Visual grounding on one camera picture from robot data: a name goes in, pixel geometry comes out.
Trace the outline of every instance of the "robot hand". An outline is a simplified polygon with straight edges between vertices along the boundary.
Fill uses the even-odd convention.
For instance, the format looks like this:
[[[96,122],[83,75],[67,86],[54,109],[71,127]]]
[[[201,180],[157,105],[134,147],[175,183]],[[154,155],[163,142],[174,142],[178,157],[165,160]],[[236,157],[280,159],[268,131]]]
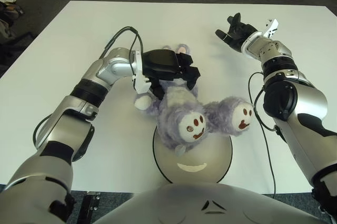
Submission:
[[[270,37],[278,22],[269,20],[258,32],[240,22],[240,13],[229,17],[228,34],[216,35],[238,52],[261,61],[264,75],[264,110],[273,117],[295,161],[314,187],[313,197],[337,219],[337,133],[322,126],[327,101],[302,74],[291,51]]]
[[[233,50],[242,52],[241,47],[247,38],[253,33],[257,32],[257,29],[250,24],[241,23],[241,15],[237,13],[227,18],[230,24],[230,29],[226,34],[222,30],[218,29],[216,35],[225,43],[227,43]]]

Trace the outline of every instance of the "purple plush toy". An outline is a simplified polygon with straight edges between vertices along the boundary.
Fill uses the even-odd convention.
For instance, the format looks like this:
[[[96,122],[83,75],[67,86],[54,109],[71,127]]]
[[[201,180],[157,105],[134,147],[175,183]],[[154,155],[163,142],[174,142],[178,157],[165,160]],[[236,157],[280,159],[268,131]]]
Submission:
[[[177,52],[188,54],[189,48],[179,45]],[[203,105],[197,100],[197,86],[189,90],[182,79],[160,80],[160,84],[165,92],[162,100],[151,93],[137,95],[135,107],[156,116],[163,144],[177,156],[198,145],[209,133],[238,136],[250,124],[253,107],[242,98],[228,97]]]

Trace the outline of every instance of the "white tabletop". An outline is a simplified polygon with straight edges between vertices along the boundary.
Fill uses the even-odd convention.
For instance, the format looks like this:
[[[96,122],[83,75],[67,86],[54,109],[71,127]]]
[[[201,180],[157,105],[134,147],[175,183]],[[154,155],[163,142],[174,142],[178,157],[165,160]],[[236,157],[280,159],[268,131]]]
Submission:
[[[324,125],[336,130],[337,18],[325,7],[69,2],[0,79],[0,183],[6,184],[35,152],[32,132],[36,124],[72,91],[121,27],[130,25],[139,31],[144,51],[188,44],[202,75],[197,82],[201,102],[231,95],[248,99],[247,80],[252,72],[261,71],[260,63],[233,51],[214,34],[218,28],[227,31],[226,18],[237,12],[243,22],[259,30],[268,18],[278,19],[279,30],[273,38],[292,51],[299,69],[325,93],[329,112]],[[129,47],[132,39],[133,34],[123,34],[116,46]],[[101,105],[90,147],[74,163],[72,189],[141,192],[166,183],[152,154],[155,120],[134,108],[130,82],[130,78],[118,81]],[[253,96],[261,86],[262,78],[256,76]],[[260,114],[266,124],[273,125],[261,105]],[[277,193],[310,191],[287,145],[274,133],[266,134]],[[232,141],[232,164],[221,183],[271,193],[273,182],[257,121]]]

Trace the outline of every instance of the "black cable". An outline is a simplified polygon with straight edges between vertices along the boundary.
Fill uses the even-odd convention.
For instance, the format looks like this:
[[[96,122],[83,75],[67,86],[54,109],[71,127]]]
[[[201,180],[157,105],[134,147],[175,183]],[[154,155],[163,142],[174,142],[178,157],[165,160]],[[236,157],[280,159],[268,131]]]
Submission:
[[[131,27],[131,26],[126,26],[124,28],[121,28],[111,39],[110,41],[107,43],[107,45],[104,47],[104,50],[102,52],[102,54],[100,55],[99,59],[105,57],[106,53],[108,52],[108,50],[111,48],[111,46],[115,43],[115,41],[117,40],[117,38],[122,34],[124,33],[125,31],[128,31],[130,30],[131,32],[133,32],[138,40],[139,40],[139,43],[141,45],[141,54],[143,54],[143,42],[142,42],[142,39],[138,33],[138,31],[134,28],[134,27]]]
[[[253,103],[253,99],[252,99],[252,95],[251,95],[251,80],[252,80],[252,77],[253,77],[255,74],[261,74],[261,75],[263,75],[262,72],[256,72],[256,73],[253,73],[253,74],[249,77],[249,80],[248,80],[248,93],[249,93],[249,99],[250,99],[251,103]],[[260,97],[260,95],[261,95],[262,92],[263,92],[263,89],[262,89],[262,90],[260,91],[260,93],[257,95],[257,99]],[[254,102],[254,108],[253,108],[253,110],[254,110],[254,113],[255,113],[255,116],[256,116],[257,120],[259,121],[260,124],[262,124],[262,126],[263,126],[265,129],[267,129],[267,130],[269,130],[269,131],[276,131],[276,127],[270,128],[270,127],[268,127],[268,126],[261,120],[261,118],[260,118],[260,116],[259,116],[259,113],[257,112],[257,108],[256,108],[256,103],[255,103],[255,102]]]
[[[40,121],[40,122],[36,125],[36,127],[35,127],[35,129],[34,129],[34,132],[33,132],[33,144],[34,144],[34,146],[35,146],[35,144],[36,144],[36,133],[37,133],[38,129],[40,128],[40,126],[41,126],[42,123],[44,123],[46,120],[49,119],[50,116],[51,116],[51,114],[48,115],[47,117],[45,117],[42,121]]]
[[[270,166],[270,171],[272,173],[272,176],[273,176],[273,183],[274,183],[274,194],[273,194],[273,199],[275,198],[275,194],[276,194],[276,181],[275,181],[275,176],[274,176],[274,171],[273,171],[273,166],[272,166],[272,162],[270,160],[270,153],[269,153],[269,147],[268,147],[268,142],[267,142],[267,138],[265,136],[265,132],[264,132],[264,129],[262,127],[262,125],[260,124],[260,127],[261,127],[261,130],[262,130],[262,133],[263,133],[263,137],[264,137],[264,141],[265,141],[265,146],[267,148],[267,154],[268,154],[268,161],[269,161],[269,166]]]
[[[131,64],[131,51],[132,51],[132,47],[133,47],[133,45],[135,44],[136,40],[137,40],[137,34],[136,34],[136,36],[135,36],[135,39],[134,39],[133,42],[132,42],[132,45],[131,45],[131,47],[130,47],[129,52],[128,52],[128,62],[129,62],[129,64],[130,64],[130,68],[131,68],[131,71],[132,71],[132,75],[135,75],[135,71],[133,70],[133,67],[132,67],[132,64]]]
[[[256,73],[253,73],[253,74],[249,77],[249,80],[248,80],[248,93],[249,93],[249,99],[250,99],[251,103],[253,103],[252,95],[251,95],[251,80],[252,80],[252,77],[253,77],[255,74],[261,74],[261,75],[263,75],[262,72],[256,72]]]
[[[253,73],[250,76],[249,80],[248,80],[248,93],[249,93],[249,99],[250,99],[251,103],[253,103],[253,100],[252,100],[252,95],[251,95],[250,83],[251,83],[252,77],[255,74],[262,74],[262,73],[261,72]],[[263,91],[264,91],[264,89],[261,89],[261,91],[259,92],[259,94],[257,95],[257,97],[256,97],[256,99],[254,101],[254,113],[255,113],[255,116],[256,116],[259,124],[260,124],[261,130],[262,130],[262,133],[263,133],[263,137],[264,137],[264,141],[265,141],[265,145],[266,145],[266,148],[267,148],[268,161],[269,161],[270,171],[271,171],[271,174],[272,174],[272,177],[273,177],[273,183],[274,183],[274,194],[273,194],[273,197],[272,197],[274,199],[275,198],[275,194],[276,194],[276,181],[275,181],[275,175],[274,175],[274,171],[273,171],[272,162],[271,162],[271,159],[270,159],[270,153],[269,153],[269,146],[268,146],[268,142],[267,142],[267,137],[265,136],[265,132],[264,132],[264,129],[263,129],[262,125],[264,125],[266,128],[268,128],[268,127],[262,122],[262,120],[260,119],[259,115],[257,114],[257,110],[256,110],[257,101],[258,101],[260,95],[263,93]]]

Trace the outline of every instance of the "circular platform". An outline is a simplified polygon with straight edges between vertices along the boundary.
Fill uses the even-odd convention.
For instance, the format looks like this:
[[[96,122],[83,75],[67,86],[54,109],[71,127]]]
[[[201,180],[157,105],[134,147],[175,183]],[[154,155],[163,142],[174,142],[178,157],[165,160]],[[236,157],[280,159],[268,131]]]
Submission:
[[[199,145],[178,157],[163,145],[157,128],[153,135],[153,155],[158,169],[171,183],[219,182],[232,162],[230,136],[209,134]]]

